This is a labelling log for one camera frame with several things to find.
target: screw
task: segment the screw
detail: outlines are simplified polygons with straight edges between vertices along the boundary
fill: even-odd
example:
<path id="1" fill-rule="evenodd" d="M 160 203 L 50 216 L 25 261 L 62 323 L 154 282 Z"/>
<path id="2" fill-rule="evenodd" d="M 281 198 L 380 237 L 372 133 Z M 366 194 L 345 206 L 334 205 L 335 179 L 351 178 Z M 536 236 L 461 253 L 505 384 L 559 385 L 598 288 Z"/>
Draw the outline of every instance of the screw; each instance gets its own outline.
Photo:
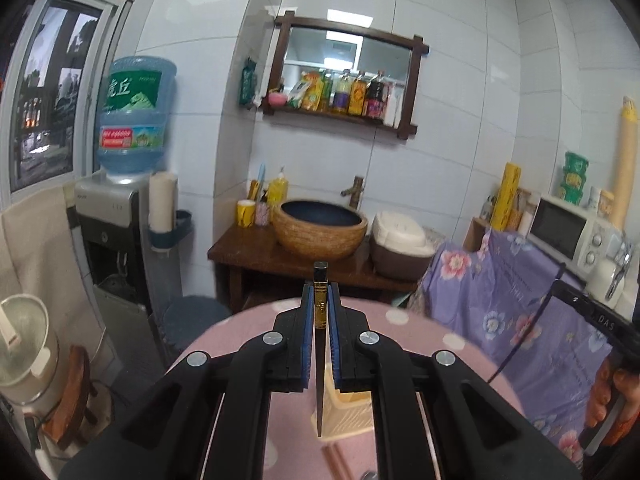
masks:
<path id="1" fill-rule="evenodd" d="M 262 336 L 262 340 L 267 345 L 277 345 L 282 341 L 282 334 L 280 332 L 267 332 Z"/>
<path id="2" fill-rule="evenodd" d="M 187 364 L 189 366 L 202 366 L 207 362 L 207 355 L 204 352 L 191 352 L 187 355 Z"/>
<path id="3" fill-rule="evenodd" d="M 380 341 L 380 336 L 371 330 L 367 330 L 360 334 L 360 341 L 362 341 L 365 345 L 375 345 L 378 341 Z"/>
<path id="4" fill-rule="evenodd" d="M 456 356 L 453 355 L 448 350 L 442 350 L 436 354 L 436 361 L 439 362 L 442 366 L 451 366 L 456 362 Z"/>

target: pink bowl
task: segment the pink bowl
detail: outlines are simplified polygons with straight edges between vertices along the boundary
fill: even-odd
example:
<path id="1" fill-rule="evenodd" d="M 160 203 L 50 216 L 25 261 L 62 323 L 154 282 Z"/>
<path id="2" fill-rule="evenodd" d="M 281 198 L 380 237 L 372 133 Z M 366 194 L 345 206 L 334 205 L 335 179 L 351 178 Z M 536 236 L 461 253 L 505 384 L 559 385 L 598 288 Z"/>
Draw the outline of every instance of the pink bowl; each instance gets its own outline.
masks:
<path id="1" fill-rule="evenodd" d="M 271 92 L 269 94 L 269 104 L 271 106 L 284 106 L 287 104 L 287 96 L 282 92 Z"/>

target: water bottle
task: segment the water bottle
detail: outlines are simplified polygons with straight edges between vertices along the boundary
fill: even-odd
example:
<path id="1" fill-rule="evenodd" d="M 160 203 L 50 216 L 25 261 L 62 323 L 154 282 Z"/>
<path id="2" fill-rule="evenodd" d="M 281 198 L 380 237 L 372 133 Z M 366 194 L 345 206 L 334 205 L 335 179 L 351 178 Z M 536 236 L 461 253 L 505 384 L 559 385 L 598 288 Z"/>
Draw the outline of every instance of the water bottle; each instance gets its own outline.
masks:
<path id="1" fill-rule="evenodd" d="M 175 65 L 159 57 L 123 57 L 111 64 L 98 143 L 98 160 L 111 180 L 152 173 L 162 160 L 175 73 Z"/>

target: round table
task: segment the round table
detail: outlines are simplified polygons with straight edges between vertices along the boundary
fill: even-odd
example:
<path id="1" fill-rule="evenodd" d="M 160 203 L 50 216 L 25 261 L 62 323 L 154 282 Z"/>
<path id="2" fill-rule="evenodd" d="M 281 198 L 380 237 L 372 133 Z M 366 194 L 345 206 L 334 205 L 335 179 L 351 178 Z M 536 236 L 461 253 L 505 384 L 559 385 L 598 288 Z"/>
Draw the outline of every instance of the round table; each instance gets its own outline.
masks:
<path id="1" fill-rule="evenodd" d="M 453 350 L 483 379 L 489 378 L 496 369 L 475 345 L 425 317 L 377 301 L 342 298 L 342 304 L 364 312 L 372 330 L 395 339 L 405 350 L 428 356 L 437 350 Z M 225 319 L 196 339 L 180 359 L 196 350 L 203 350 L 212 357 L 235 352 L 248 339 L 271 330 L 279 312 L 298 306 L 299 298 L 275 301 Z M 316 409 L 314 368 L 312 366 L 309 388 L 303 393 L 271 395 L 264 480 L 332 478 L 321 452 L 325 444 L 316 437 L 311 423 L 311 415 Z M 522 412 L 518 397 L 505 378 L 498 376 L 492 386 Z M 368 470 L 377 470 L 373 431 L 338 443 L 356 480 Z"/>

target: wooden mirror frame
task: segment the wooden mirror frame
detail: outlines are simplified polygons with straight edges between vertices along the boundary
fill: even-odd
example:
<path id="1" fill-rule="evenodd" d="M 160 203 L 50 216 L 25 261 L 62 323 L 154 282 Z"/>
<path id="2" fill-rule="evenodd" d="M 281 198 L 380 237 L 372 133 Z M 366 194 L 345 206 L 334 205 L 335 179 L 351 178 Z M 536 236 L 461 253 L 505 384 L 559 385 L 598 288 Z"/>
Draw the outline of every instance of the wooden mirror frame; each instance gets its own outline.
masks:
<path id="1" fill-rule="evenodd" d="M 421 36 L 405 38 L 404 36 L 398 36 L 375 28 L 359 27 L 358 25 L 350 25 L 349 23 L 330 22 L 329 20 L 320 20 L 317 18 L 302 18 L 296 16 L 296 13 L 292 10 L 287 10 L 284 13 L 284 16 L 278 16 L 275 20 L 275 24 L 277 27 L 280 27 L 280 35 L 273 55 L 273 64 L 271 65 L 271 74 L 269 76 L 267 93 L 270 89 L 277 88 L 280 85 L 280 78 L 282 77 L 282 70 L 284 68 L 284 57 L 287 53 L 287 47 L 289 46 L 291 27 L 333 30 L 335 32 L 344 32 L 345 34 L 363 36 L 364 38 L 369 38 L 371 40 L 378 40 L 383 43 L 402 46 L 411 51 L 409 71 L 406 80 L 406 87 L 404 88 L 404 99 L 402 101 L 400 122 L 397 128 L 385 126 L 377 121 L 368 120 L 367 118 L 358 116 L 338 115 L 330 112 L 311 112 L 300 108 L 273 108 L 269 104 L 268 96 L 263 96 L 262 98 L 262 105 L 260 106 L 262 113 L 265 115 L 273 115 L 276 111 L 288 111 L 321 117 L 331 117 L 337 120 L 367 124 L 373 128 L 380 128 L 382 130 L 395 132 L 398 139 L 402 140 L 407 140 L 410 135 L 416 134 L 418 127 L 415 124 L 411 124 L 411 119 L 414 113 L 415 93 L 418 89 L 420 60 L 422 59 L 422 56 L 429 53 L 429 45 L 423 43 Z"/>

